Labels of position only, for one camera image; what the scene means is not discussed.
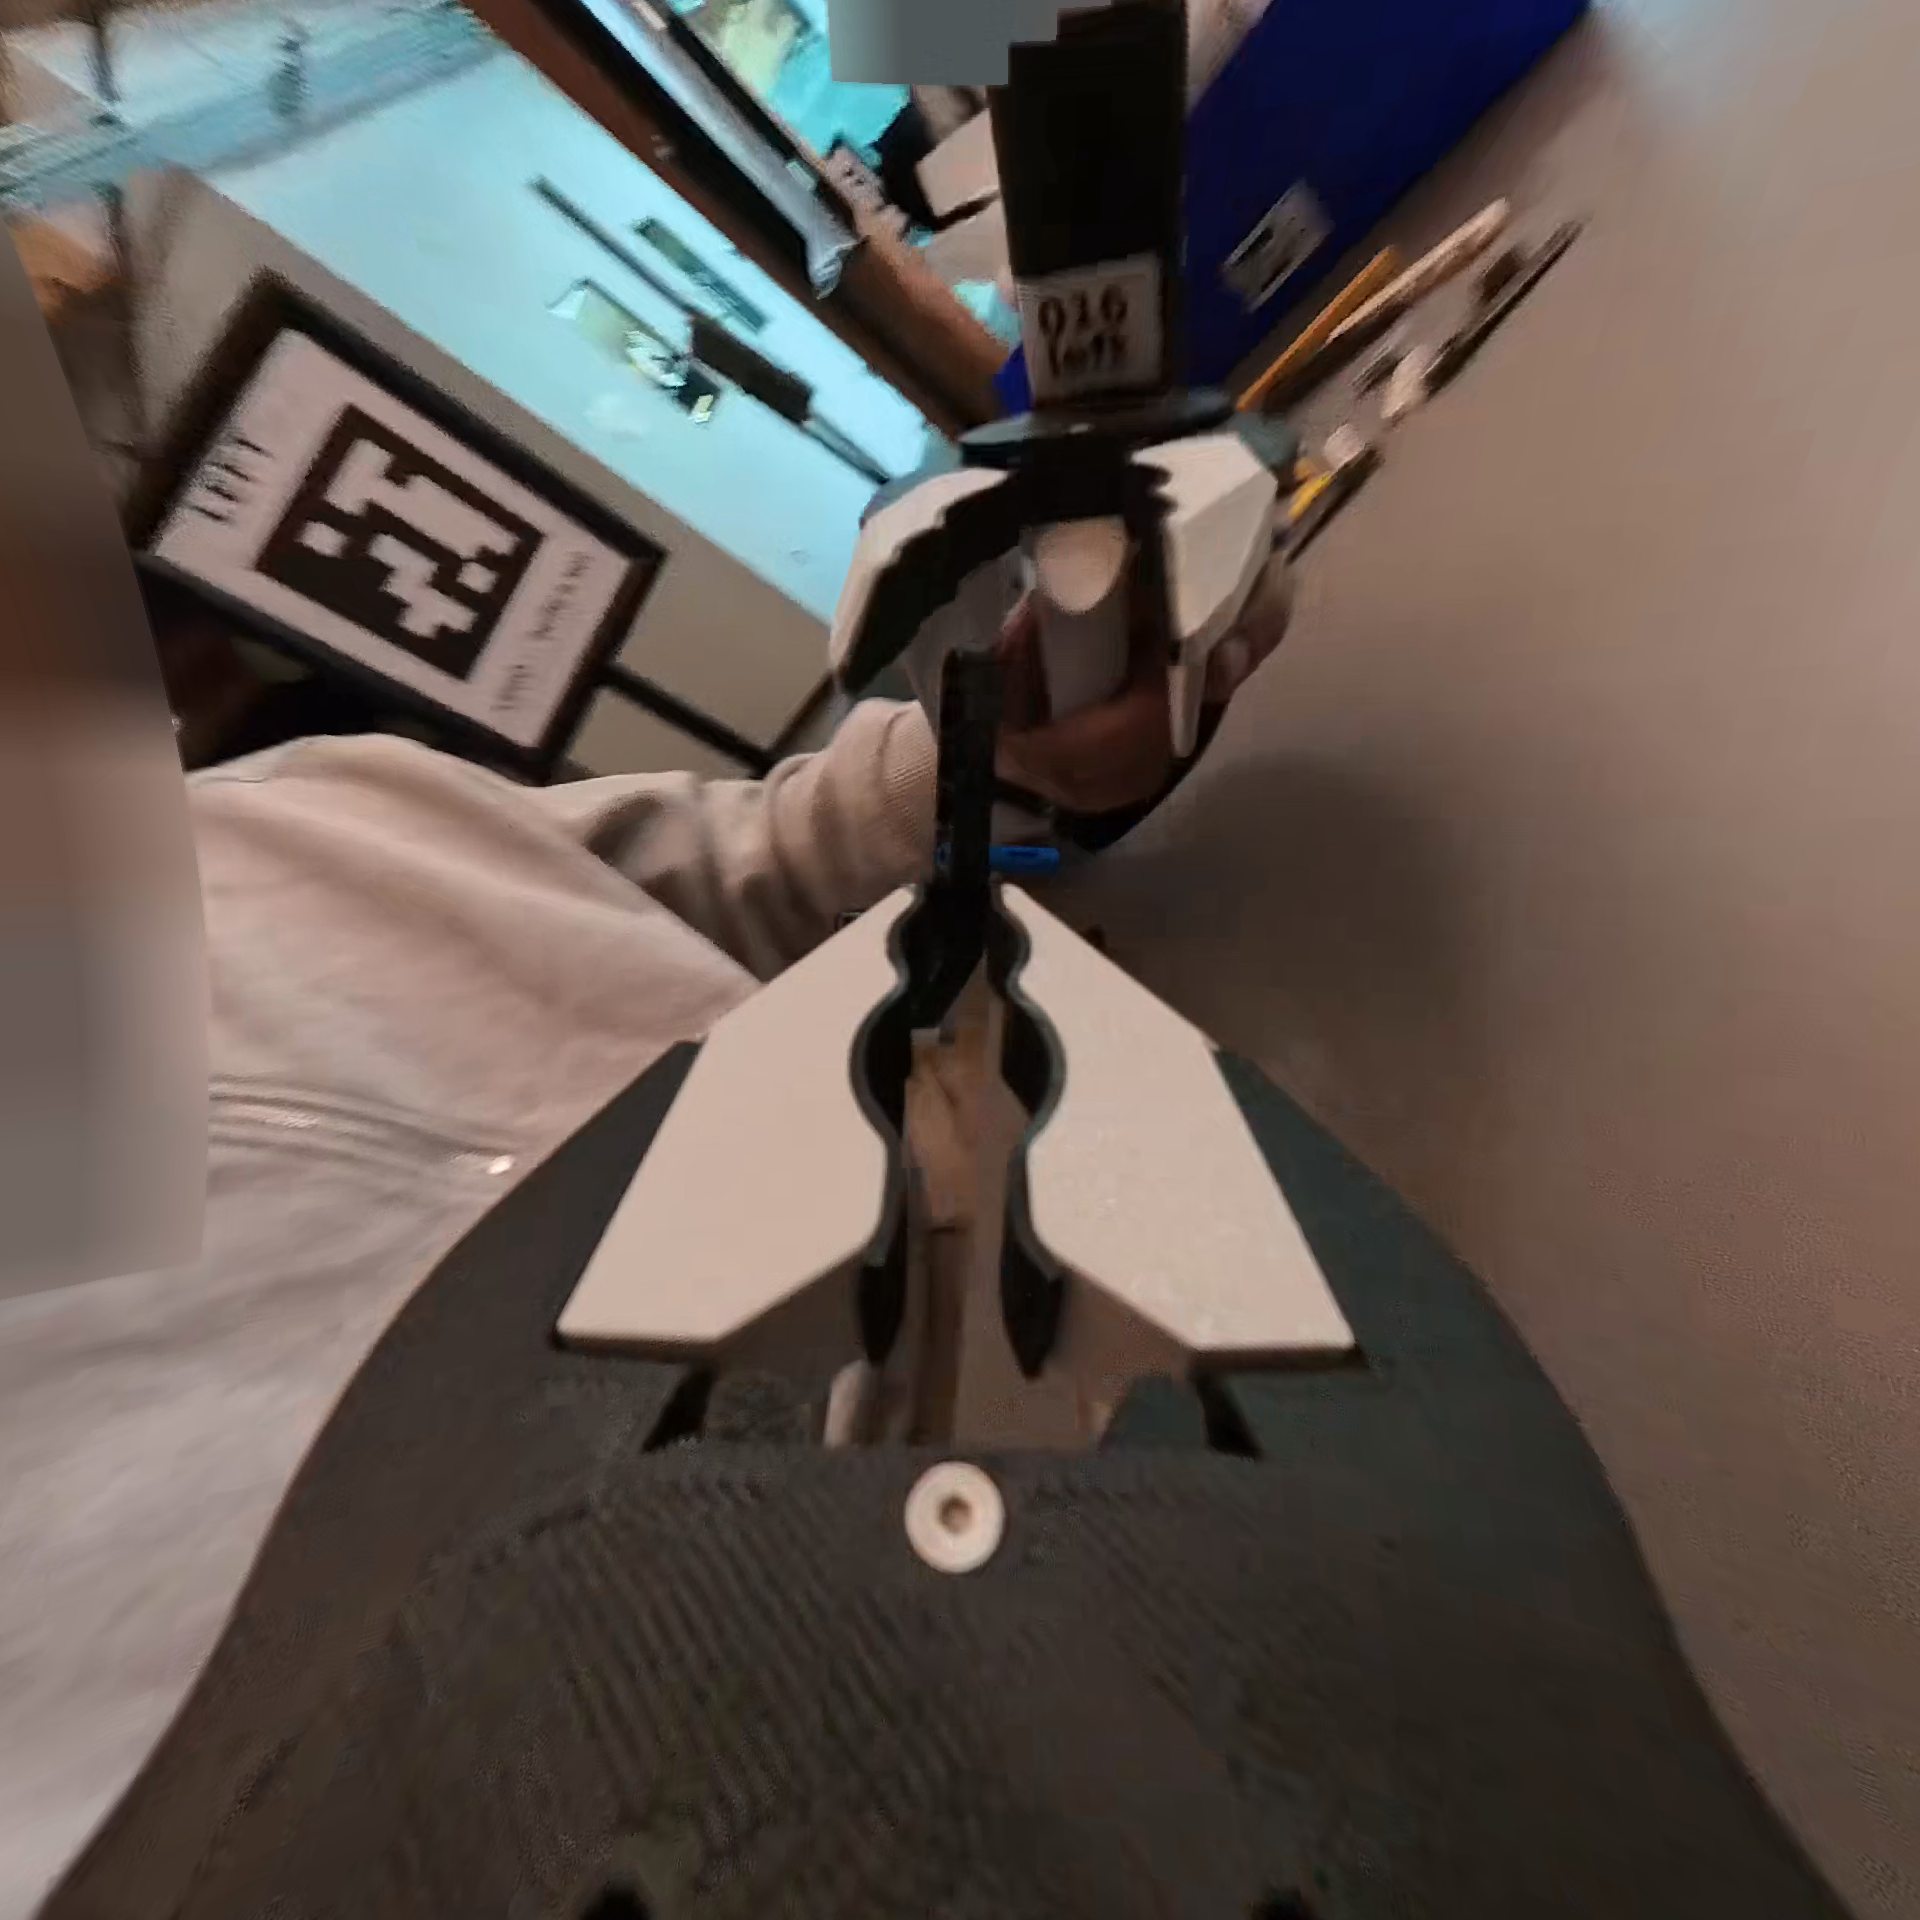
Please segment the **black lego beam subassembly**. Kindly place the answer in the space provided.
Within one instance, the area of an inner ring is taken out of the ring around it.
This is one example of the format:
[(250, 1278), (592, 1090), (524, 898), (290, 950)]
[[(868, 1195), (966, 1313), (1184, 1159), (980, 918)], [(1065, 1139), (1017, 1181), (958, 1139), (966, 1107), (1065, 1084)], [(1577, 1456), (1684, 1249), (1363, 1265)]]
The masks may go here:
[(1005, 670), (993, 653), (948, 653), (936, 717), (932, 860), (892, 934), (912, 1035), (942, 1031), (978, 970), (1005, 990), (1025, 938), (995, 874), (1002, 692)]

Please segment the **person's left hand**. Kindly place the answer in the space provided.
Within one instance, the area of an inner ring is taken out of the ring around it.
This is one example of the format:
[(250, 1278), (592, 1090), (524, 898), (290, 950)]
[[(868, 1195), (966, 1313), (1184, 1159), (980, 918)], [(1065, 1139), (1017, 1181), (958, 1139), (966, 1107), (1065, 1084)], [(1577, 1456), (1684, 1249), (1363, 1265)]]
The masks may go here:
[[(1224, 717), (1259, 669), (1281, 647), (1291, 619), (1296, 582), (1277, 552), (1241, 606), (1237, 624), (1206, 660), (1200, 721)], [(1166, 793), (1184, 757), (1170, 736), (1166, 662), (1144, 595), (1129, 599), (1123, 677), (1110, 699), (1055, 714), (1045, 677), (1037, 617), (1025, 596), (995, 642), (1002, 662), (1002, 721), (995, 774), (1005, 786), (1065, 813), (1120, 813)]]

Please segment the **framed black white marker board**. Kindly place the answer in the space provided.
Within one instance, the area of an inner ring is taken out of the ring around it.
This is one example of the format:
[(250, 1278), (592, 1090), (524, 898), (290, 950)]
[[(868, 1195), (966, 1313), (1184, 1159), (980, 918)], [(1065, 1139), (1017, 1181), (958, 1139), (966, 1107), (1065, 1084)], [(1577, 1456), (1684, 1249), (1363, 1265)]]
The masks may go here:
[(280, 275), (231, 302), (129, 540), (143, 579), (521, 781), (560, 780), (665, 566)]

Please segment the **pile of loose lego pieces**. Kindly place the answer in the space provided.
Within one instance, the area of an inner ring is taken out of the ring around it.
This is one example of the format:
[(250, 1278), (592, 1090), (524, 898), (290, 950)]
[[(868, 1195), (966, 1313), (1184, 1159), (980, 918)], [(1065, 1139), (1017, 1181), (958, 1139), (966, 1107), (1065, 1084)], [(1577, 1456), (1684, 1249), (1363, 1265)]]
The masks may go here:
[(1234, 393), (1241, 433), (1277, 458), (1274, 547), (1297, 563), (1356, 503), (1385, 440), (1454, 386), (1571, 255), (1587, 221), (1525, 234), (1495, 201), (1418, 259), (1375, 255), (1301, 334)]

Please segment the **blue box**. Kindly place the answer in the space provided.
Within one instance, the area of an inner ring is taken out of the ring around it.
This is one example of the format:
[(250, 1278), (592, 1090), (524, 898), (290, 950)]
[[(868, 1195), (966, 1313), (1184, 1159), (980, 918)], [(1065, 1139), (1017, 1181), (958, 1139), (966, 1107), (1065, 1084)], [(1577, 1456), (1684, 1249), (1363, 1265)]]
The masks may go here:
[(1224, 386), (1587, 11), (1267, 4), (1187, 112), (1187, 379)]

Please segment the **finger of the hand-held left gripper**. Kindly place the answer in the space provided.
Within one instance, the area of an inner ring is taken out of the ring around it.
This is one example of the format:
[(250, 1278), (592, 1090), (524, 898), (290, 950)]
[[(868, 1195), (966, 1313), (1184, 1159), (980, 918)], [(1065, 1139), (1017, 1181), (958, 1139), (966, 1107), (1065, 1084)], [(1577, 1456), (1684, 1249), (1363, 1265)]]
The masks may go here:
[(1002, 573), (1022, 540), (1022, 486), (1007, 469), (953, 469), (868, 516), (829, 619), (829, 674), (862, 694), (926, 623)]
[(1277, 536), (1281, 483), (1243, 443), (1147, 449), (1160, 513), (1170, 750), (1196, 754), (1210, 662), (1259, 587)]

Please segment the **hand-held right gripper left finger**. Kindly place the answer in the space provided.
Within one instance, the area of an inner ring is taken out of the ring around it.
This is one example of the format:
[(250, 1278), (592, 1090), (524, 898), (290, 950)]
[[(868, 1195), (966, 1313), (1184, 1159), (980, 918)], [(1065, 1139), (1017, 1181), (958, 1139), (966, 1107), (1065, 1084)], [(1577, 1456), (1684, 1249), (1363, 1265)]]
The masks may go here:
[(721, 1015), (564, 1301), (564, 1346), (858, 1346), (890, 1151), (852, 1045), (895, 993), (898, 887)]

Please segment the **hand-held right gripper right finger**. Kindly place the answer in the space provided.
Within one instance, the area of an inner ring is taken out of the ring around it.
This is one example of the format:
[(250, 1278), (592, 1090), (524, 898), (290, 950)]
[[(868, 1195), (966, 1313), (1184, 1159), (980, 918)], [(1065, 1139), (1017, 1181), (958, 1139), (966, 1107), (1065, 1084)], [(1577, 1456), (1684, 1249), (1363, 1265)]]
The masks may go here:
[(1022, 1111), (1002, 1325), (1022, 1371), (1328, 1368), (1357, 1342), (1211, 1038), (1026, 891), (990, 928)]

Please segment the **person's left forearm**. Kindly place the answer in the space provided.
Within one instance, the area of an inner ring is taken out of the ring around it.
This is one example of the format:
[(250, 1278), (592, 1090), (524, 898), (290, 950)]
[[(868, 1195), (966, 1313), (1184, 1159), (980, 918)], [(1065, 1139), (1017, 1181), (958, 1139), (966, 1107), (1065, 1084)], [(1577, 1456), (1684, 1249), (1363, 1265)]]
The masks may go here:
[(825, 749), (758, 780), (604, 777), (547, 799), (604, 868), (771, 978), (929, 877), (936, 733), (916, 702), (858, 702)]

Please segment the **wooden window frame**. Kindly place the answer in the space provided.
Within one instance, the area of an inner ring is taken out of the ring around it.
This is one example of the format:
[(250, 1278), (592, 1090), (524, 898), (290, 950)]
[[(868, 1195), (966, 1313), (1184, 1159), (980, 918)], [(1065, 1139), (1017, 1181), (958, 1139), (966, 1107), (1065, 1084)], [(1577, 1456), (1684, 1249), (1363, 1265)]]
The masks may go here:
[(468, 11), (939, 431), (955, 440), (1002, 418), (1002, 342), (667, 4)]

